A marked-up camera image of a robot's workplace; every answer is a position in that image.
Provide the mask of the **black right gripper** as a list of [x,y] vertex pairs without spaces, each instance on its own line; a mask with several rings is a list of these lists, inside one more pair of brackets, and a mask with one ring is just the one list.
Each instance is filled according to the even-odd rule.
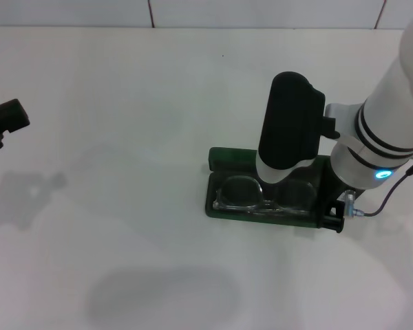
[[321,217],[321,228],[333,230],[336,233],[342,232],[345,222],[345,203],[336,200],[342,193],[351,188],[335,174],[330,158],[324,160],[318,192],[318,206],[325,208]]

